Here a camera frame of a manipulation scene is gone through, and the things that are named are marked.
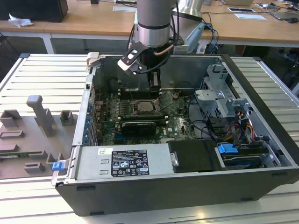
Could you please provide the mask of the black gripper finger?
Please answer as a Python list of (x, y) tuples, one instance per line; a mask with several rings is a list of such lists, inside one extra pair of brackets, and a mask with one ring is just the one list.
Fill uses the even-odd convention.
[(149, 75), (150, 92), (159, 93), (161, 89), (160, 71), (153, 71)]

